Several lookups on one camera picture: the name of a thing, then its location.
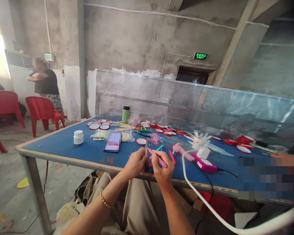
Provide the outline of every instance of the table leg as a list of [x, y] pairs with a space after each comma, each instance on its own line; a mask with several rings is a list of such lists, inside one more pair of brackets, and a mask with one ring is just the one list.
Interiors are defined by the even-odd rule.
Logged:
[[38, 213], [43, 234], [51, 235], [53, 231], [51, 228], [45, 197], [43, 195], [36, 159], [24, 155], [21, 155], [21, 158], [24, 170], [28, 178], [29, 186], [33, 192], [34, 203], [36, 211]]

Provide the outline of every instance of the air conditioner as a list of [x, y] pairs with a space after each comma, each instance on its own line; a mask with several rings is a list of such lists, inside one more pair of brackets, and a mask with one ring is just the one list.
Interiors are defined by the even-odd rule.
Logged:
[[30, 116], [28, 106], [25, 98], [28, 96], [39, 96], [35, 93], [35, 83], [27, 81], [26, 76], [32, 72], [29, 68], [31, 65], [31, 57], [16, 51], [5, 49], [10, 76], [14, 88], [14, 92], [19, 97], [19, 102], [24, 104], [27, 112], [26, 116]]

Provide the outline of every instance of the exit sign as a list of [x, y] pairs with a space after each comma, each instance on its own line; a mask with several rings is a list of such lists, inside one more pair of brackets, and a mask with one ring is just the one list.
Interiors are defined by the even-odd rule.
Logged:
[[208, 54], [195, 52], [195, 55], [194, 55], [193, 59], [207, 60], [207, 57], [208, 57]]

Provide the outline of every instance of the hand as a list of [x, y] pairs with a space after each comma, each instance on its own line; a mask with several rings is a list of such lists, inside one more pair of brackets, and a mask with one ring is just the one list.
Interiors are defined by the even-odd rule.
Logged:
[[276, 152], [270, 155], [272, 158], [276, 158], [275, 164], [277, 166], [294, 166], [294, 155]]
[[145, 171], [145, 162], [147, 161], [148, 157], [149, 154], [147, 153], [147, 155], [145, 155], [144, 148], [140, 148], [130, 155], [125, 167], [121, 171], [124, 173], [127, 180], [131, 180], [140, 172]]
[[[162, 151], [153, 150], [151, 155], [151, 161], [154, 168], [154, 174], [162, 193], [169, 191], [173, 188], [172, 186], [172, 174], [174, 171], [174, 164], [168, 158], [168, 155]], [[157, 155], [168, 165], [168, 168], [159, 167]]]

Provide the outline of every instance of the green water bottle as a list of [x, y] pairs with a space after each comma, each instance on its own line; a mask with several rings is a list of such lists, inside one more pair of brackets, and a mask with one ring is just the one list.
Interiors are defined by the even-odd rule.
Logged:
[[123, 106], [122, 123], [127, 124], [128, 116], [130, 115], [130, 106]]

